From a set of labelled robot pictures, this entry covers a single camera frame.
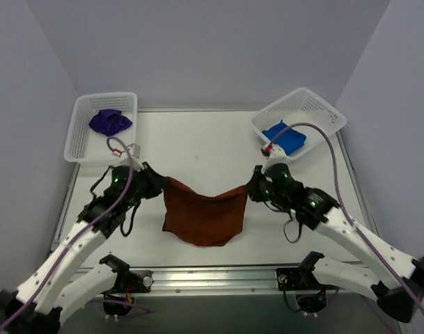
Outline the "brown towel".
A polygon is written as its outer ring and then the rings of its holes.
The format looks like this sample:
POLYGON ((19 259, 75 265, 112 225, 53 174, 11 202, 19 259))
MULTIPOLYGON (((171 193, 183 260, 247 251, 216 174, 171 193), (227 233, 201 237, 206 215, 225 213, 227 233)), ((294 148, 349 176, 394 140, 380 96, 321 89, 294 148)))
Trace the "brown towel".
POLYGON ((248 197, 244 185, 209 197, 172 177, 169 181, 164 189, 164 232, 200 247, 225 246, 242 232, 248 197))

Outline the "purple towel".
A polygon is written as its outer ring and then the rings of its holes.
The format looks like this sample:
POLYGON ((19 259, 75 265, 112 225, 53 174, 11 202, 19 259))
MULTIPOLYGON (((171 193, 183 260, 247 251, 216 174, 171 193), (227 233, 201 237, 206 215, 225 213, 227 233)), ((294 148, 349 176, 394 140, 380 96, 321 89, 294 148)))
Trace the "purple towel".
POLYGON ((101 109, 89 121, 94 132, 110 137, 129 129, 133 122, 117 109, 101 109))

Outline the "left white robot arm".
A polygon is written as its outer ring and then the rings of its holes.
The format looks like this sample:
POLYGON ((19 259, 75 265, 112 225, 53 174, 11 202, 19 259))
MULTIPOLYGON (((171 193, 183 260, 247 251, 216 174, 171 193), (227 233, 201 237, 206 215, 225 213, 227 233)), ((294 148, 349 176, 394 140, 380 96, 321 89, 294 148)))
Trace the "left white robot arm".
POLYGON ((170 184, 148 164, 111 171, 111 184, 84 206, 67 237, 16 290, 0 291, 0 333, 57 333, 63 323, 98 294, 126 287, 135 277, 114 255, 102 258, 83 277, 77 269, 119 227, 131 208, 155 198, 170 184))

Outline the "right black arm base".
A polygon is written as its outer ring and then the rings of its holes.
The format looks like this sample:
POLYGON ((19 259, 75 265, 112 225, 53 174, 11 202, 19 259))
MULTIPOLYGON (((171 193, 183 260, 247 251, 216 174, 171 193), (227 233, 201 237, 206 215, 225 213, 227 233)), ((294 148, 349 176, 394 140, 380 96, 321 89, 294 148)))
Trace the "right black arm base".
POLYGON ((276 269, 277 288, 283 293, 283 300, 292 312, 301 312, 304 316, 317 317, 328 308, 331 300, 337 296, 339 288, 319 283, 313 275, 318 260, 324 255, 312 251, 297 267, 276 269), (287 300, 287 292, 296 292, 297 307, 293 308, 287 300))

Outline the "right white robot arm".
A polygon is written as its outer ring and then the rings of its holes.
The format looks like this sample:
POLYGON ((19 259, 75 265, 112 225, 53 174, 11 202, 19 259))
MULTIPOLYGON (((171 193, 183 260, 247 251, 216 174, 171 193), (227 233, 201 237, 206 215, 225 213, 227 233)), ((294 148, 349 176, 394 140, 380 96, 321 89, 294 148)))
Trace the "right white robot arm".
POLYGON ((402 323, 411 322, 422 309, 424 257, 413 257, 386 243, 354 221, 323 190, 294 180, 286 164, 257 165, 246 190, 252 201, 270 203, 299 227, 329 238, 362 262, 357 267, 312 251, 298 267, 304 283, 332 285, 360 294, 402 323))

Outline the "bright blue towel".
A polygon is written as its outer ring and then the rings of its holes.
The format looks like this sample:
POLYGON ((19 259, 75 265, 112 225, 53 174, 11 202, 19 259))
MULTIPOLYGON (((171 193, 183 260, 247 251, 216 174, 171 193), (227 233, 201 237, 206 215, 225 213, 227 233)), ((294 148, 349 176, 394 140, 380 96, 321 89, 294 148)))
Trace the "bright blue towel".
MULTIPOLYGON (((275 125, 272 125, 269 129, 262 130, 262 134, 266 136, 270 141, 288 125, 285 124, 282 120, 275 125)), ((304 146, 306 142, 306 135, 298 132, 294 129, 290 129, 282 134, 278 139, 274 141, 275 144, 279 145, 284 152, 290 156, 292 153, 295 153, 298 149, 304 146)))

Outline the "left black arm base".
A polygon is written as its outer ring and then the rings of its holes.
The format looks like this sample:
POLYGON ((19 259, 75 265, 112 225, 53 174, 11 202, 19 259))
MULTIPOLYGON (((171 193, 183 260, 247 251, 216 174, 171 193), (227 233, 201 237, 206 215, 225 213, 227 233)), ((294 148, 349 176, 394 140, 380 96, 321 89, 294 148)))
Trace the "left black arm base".
POLYGON ((91 296, 102 295, 106 315, 119 318, 142 317, 152 311, 136 303, 136 294, 151 292, 154 282, 150 270, 131 269, 131 266, 115 255, 108 254, 88 272, 88 291, 91 296))

